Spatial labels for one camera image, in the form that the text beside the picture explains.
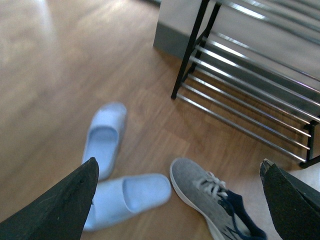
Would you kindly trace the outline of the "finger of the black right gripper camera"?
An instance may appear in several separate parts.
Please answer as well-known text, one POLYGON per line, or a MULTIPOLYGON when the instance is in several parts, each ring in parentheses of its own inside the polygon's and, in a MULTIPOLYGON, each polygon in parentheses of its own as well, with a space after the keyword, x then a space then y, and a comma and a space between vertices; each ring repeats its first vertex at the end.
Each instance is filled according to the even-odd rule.
POLYGON ((320 192, 265 158, 259 170, 273 225, 283 240, 320 238, 320 192))

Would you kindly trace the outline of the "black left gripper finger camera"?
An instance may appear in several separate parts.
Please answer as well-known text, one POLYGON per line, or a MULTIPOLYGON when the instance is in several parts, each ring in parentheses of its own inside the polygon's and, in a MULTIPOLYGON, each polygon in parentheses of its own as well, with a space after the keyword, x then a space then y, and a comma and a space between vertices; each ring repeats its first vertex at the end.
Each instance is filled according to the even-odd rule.
POLYGON ((79 240, 99 177, 91 157, 33 202, 1 222, 2 240, 79 240))

